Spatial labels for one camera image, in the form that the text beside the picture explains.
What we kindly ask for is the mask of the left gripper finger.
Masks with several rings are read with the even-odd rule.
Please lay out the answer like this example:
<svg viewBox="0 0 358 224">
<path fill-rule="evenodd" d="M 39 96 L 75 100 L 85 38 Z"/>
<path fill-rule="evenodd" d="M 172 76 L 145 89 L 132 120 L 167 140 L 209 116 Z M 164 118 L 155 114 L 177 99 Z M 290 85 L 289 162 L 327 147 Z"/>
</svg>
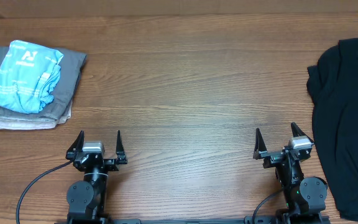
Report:
<svg viewBox="0 0 358 224">
<path fill-rule="evenodd" d="M 117 132 L 116 155 L 117 155 L 117 164 L 127 164 L 127 157 L 124 151 L 124 146 L 122 144 L 122 137 L 120 131 Z"/>
<path fill-rule="evenodd" d="M 77 136 L 76 140 L 73 144 L 68 148 L 66 151 L 66 159 L 69 161 L 75 160 L 78 152 L 82 151 L 83 144 L 84 144 L 85 133 L 83 130 L 80 131 L 79 135 Z"/>
</svg>

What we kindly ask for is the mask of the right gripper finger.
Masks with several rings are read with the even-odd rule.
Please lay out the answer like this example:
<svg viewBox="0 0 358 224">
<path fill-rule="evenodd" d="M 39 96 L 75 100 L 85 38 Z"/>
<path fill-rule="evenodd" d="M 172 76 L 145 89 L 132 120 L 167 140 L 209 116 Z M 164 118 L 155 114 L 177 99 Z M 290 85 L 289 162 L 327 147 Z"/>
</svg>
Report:
<svg viewBox="0 0 358 224">
<path fill-rule="evenodd" d="M 253 158 L 255 160 L 262 159 L 265 153 L 267 153 L 267 148 L 265 146 L 264 139 L 262 137 L 260 129 L 257 128 L 255 131 L 255 147 L 254 147 Z"/>
<path fill-rule="evenodd" d="M 306 135 L 300 128 L 299 126 L 295 123 L 295 122 L 292 122 L 291 123 L 291 131 L 292 131 L 292 134 L 293 134 L 293 137 L 301 137 L 301 136 L 306 136 L 310 142 L 312 144 L 314 144 L 314 141 L 308 136 Z"/>
</svg>

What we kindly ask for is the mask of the black polo shirt Sydrogen logo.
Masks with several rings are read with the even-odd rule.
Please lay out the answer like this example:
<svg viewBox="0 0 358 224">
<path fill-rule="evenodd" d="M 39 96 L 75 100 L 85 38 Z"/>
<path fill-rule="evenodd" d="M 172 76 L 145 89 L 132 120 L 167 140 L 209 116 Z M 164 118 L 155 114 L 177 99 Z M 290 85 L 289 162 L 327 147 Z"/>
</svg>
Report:
<svg viewBox="0 0 358 224">
<path fill-rule="evenodd" d="M 341 218 L 358 222 L 358 38 L 327 49 L 308 74 L 323 172 Z"/>
</svg>

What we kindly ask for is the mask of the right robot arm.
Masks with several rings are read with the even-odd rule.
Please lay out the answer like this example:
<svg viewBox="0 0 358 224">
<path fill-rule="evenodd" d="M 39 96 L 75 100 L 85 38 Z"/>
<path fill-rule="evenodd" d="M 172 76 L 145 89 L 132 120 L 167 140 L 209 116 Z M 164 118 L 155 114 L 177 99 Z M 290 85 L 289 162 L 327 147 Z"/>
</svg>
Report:
<svg viewBox="0 0 358 224">
<path fill-rule="evenodd" d="M 320 177 L 305 177 L 301 162 L 311 157 L 314 141 L 296 123 L 291 123 L 293 137 L 281 151 L 268 151 L 264 139 L 257 128 L 253 158 L 263 160 L 265 169 L 274 168 L 281 189 L 263 199 L 255 208 L 251 223 L 329 223 L 329 217 L 322 216 L 326 209 L 328 193 L 326 181 Z M 283 194 L 286 208 L 279 209 L 272 216 L 258 216 L 259 209 L 271 198 Z"/>
</svg>

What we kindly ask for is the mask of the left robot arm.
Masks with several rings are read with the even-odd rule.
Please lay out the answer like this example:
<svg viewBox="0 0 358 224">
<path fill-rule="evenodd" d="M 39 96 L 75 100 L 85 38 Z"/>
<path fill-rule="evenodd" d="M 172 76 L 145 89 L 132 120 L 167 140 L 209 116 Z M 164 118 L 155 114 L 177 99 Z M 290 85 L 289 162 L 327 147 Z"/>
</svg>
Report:
<svg viewBox="0 0 358 224">
<path fill-rule="evenodd" d="M 112 223 L 105 209 L 108 173 L 119 170 L 127 164 L 121 133 L 117 133 L 116 157 L 104 158 L 104 144 L 101 141 L 85 141 L 80 132 L 66 152 L 66 159 L 83 173 L 83 180 L 73 183 L 67 191 L 69 204 L 67 223 Z"/>
</svg>

